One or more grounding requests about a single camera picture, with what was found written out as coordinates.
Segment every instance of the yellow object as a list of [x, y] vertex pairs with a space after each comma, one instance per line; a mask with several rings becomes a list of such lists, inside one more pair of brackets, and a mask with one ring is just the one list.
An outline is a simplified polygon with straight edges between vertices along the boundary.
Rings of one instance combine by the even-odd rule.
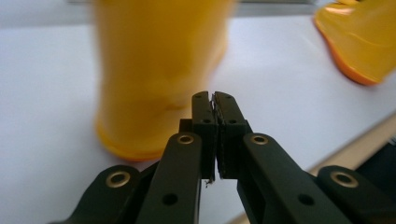
[[95, 0], [103, 80], [96, 131], [124, 159], [161, 157], [226, 48], [233, 0]]
[[378, 84], [396, 67], [395, 0], [339, 0], [318, 10], [315, 24], [352, 80]]

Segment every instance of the round hole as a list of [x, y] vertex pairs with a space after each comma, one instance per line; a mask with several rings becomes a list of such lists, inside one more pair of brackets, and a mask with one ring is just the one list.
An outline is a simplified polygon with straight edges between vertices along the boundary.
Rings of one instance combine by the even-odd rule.
[[268, 143], [267, 138], [259, 135], [253, 135], [250, 140], [257, 145], [265, 145]]
[[163, 203], [166, 205], [173, 205], [177, 203], [178, 197], [174, 193], [166, 194], [163, 196]]
[[129, 182], [131, 176], [125, 171], [117, 171], [107, 176], [106, 184], [109, 188], [119, 188]]
[[346, 188], [354, 189], [359, 185], [355, 177], [344, 172], [333, 171], [330, 173], [330, 177], [332, 181]]
[[190, 144], [192, 141], [194, 141], [194, 138], [192, 136], [189, 135], [181, 135], [177, 141], [180, 144]]
[[305, 205], [314, 205], [315, 204], [314, 199], [307, 194], [300, 194], [298, 196], [298, 201], [300, 201], [300, 203], [303, 203]]
[[210, 119], [202, 119], [201, 122], [202, 123], [210, 123], [211, 121], [210, 121]]

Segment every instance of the metal rivet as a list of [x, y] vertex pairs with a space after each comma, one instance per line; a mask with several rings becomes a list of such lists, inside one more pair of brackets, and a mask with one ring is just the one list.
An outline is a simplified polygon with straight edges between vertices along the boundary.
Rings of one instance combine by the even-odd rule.
[[177, 141], [178, 141], [180, 144], [185, 144], [185, 145], [187, 145], [187, 144], [190, 144], [191, 142], [193, 142], [193, 141], [194, 141], [194, 138], [193, 138], [192, 136], [189, 136], [189, 135], [181, 135], [181, 136], [177, 139]]
[[341, 171], [331, 172], [330, 177], [332, 178], [332, 181], [346, 188], [354, 189], [359, 185], [359, 182], [355, 177]]
[[106, 184], [109, 188], [116, 189], [127, 184], [130, 179], [131, 175], [128, 172], [116, 171], [107, 177]]
[[260, 135], [251, 136], [250, 141], [257, 145], [265, 145], [268, 143], [268, 139]]

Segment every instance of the yellow boot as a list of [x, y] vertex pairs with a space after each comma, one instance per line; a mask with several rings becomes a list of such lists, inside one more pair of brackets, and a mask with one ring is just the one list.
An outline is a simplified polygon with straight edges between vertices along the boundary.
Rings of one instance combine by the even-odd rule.
[[314, 21], [352, 80], [375, 85], [396, 67], [395, 0], [339, 0], [318, 10]]

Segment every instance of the white table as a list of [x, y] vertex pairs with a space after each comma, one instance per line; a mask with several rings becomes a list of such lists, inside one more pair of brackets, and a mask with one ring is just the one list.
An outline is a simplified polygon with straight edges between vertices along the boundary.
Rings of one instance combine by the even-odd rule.
[[[92, 128], [99, 69], [90, 25], [0, 30], [1, 223], [66, 219], [115, 164]], [[310, 16], [237, 18], [210, 92], [308, 169], [396, 110], [396, 74], [363, 87], [334, 66]], [[243, 212], [235, 181], [202, 189], [201, 223]]]

